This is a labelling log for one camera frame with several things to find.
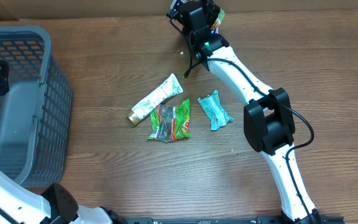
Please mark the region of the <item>cup noodles container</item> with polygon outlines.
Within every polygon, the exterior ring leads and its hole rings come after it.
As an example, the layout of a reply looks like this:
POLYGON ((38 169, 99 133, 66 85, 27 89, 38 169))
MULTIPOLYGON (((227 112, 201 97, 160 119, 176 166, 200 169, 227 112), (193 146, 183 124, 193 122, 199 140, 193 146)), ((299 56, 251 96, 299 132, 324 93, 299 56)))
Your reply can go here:
POLYGON ((224 19, 224 16, 225 16, 225 12, 222 9, 220 9, 218 17, 216 18, 213 26, 211 27, 211 30, 214 30, 215 28, 220 26, 220 24, 222 23, 222 21, 224 19))

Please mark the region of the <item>white tube gold cap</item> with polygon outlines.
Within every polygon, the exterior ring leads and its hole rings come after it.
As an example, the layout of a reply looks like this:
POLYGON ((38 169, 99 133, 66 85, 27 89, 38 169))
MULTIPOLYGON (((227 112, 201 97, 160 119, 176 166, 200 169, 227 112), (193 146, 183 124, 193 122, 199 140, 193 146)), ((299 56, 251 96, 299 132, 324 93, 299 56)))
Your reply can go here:
POLYGON ((177 77, 172 73, 163 83, 155 90, 141 99, 128 112, 127 117, 133 125, 138 125, 145 117, 147 117, 158 105, 165 100, 183 93, 177 77))

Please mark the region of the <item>teal white pouch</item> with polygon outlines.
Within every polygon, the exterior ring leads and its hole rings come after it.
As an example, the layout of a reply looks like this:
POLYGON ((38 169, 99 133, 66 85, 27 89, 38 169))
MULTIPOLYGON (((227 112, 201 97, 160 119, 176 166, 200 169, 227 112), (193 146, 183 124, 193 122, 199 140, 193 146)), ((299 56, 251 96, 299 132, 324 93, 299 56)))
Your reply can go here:
POLYGON ((217 131, 219 128, 227 125, 228 122, 234 120, 221 106, 219 92, 217 90, 214 90, 213 93, 206 98, 198 98, 198 103, 210 119, 212 131, 217 131))

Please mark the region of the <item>green snack packet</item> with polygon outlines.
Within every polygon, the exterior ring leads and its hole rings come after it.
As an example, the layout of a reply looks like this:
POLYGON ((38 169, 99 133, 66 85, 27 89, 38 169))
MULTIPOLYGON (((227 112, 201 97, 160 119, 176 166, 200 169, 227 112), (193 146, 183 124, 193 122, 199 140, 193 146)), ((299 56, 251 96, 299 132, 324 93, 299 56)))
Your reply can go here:
POLYGON ((189 138, 190 100, 179 107, 158 105, 150 114, 152 134, 149 140, 172 142, 189 138))

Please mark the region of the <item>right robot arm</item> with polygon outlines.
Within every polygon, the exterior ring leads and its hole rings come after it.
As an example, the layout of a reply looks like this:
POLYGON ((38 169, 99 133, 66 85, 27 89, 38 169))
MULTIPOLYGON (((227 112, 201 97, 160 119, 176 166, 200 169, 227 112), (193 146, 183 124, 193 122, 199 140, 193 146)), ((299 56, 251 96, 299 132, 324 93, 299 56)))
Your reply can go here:
POLYGON ((244 106, 244 135, 270 167, 282 203, 284 223, 321 223, 309 198, 298 165, 294 144, 294 117, 288 93, 260 81, 237 57, 230 43, 217 32, 223 10, 213 1, 174 0, 167 13, 178 21, 191 56, 220 78, 244 106))

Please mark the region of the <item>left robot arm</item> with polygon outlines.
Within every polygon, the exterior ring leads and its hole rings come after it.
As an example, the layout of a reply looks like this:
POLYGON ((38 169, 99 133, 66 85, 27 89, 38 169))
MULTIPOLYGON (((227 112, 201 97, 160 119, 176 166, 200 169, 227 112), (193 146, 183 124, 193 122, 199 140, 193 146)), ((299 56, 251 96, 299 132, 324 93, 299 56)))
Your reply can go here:
POLYGON ((104 207, 79 205, 57 179, 63 172, 73 92, 52 58, 40 79, 9 84, 0 59, 0 222, 121 223, 104 207))

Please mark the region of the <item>grey plastic mesh basket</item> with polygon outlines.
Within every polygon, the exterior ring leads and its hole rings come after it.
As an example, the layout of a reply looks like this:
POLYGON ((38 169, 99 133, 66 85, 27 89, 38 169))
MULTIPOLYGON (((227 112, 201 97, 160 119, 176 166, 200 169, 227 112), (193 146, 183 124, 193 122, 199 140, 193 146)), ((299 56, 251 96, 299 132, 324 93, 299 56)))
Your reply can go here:
POLYGON ((0 27, 9 92, 0 96, 0 171, 22 187, 63 177, 73 90, 37 26, 0 27))

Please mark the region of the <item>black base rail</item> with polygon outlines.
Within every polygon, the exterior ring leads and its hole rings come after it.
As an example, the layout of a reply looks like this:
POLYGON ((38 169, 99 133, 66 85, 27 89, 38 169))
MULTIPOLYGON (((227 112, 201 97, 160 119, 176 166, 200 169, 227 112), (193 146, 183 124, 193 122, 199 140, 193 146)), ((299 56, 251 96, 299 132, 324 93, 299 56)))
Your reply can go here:
POLYGON ((281 224, 280 216, 258 216, 256 218, 195 218, 195 219, 153 219, 153 218, 125 218, 127 224, 281 224))

